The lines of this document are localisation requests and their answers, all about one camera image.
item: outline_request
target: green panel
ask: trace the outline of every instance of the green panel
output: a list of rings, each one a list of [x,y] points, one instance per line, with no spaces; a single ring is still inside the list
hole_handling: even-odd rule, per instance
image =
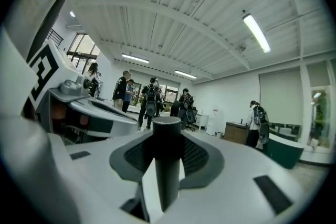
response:
[[[286,169],[292,169],[303,152],[303,148],[285,145],[272,139],[263,145],[263,149],[269,158]]]

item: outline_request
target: fluorescent light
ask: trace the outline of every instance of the fluorescent light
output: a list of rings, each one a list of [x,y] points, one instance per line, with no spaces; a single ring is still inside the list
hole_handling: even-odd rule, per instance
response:
[[[137,61],[140,61],[140,62],[149,63],[148,60],[141,59],[141,58],[138,58],[138,57],[134,57],[134,56],[131,56],[131,55],[127,55],[127,54],[122,54],[121,56],[123,56],[123,57],[125,57],[125,58],[130,58],[130,59],[133,59],[133,60],[137,60]]]
[[[243,21],[248,26],[248,28],[250,28],[251,32],[253,33],[253,35],[258,40],[258,42],[259,42],[261,48],[263,49],[264,53],[270,52],[271,49],[268,46],[267,40],[266,40],[263,32],[261,31],[260,27],[258,26],[257,22],[252,17],[252,15],[247,14],[243,18]]]
[[[177,74],[181,74],[181,75],[184,75],[184,76],[193,78],[193,79],[197,79],[197,77],[195,77],[195,76],[193,76],[193,75],[190,75],[190,74],[187,74],[187,73],[183,73],[183,72],[178,71],[178,70],[175,70],[175,73],[177,73]]]

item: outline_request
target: person in blue shirt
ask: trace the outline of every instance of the person in blue shirt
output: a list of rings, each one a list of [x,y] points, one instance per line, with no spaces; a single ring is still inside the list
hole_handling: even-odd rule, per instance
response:
[[[132,87],[133,83],[134,83],[134,80],[132,80],[132,79],[128,80],[127,86],[126,86],[126,92],[132,92],[133,91],[133,87]],[[124,102],[122,104],[122,112],[126,113],[126,111],[128,109],[128,106],[130,105],[131,98],[132,98],[132,94],[130,94],[130,93],[125,94]]]

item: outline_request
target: black cap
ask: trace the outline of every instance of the black cap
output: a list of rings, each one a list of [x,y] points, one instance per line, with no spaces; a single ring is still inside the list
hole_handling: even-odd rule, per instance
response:
[[[250,103],[250,108],[251,108],[254,104],[256,104],[256,101],[251,101],[251,103]]]

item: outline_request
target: green counter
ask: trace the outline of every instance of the green counter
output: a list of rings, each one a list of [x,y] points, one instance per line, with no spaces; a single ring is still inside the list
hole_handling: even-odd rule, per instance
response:
[[[304,145],[270,134],[263,145],[264,153],[286,169],[292,169],[300,159]]]

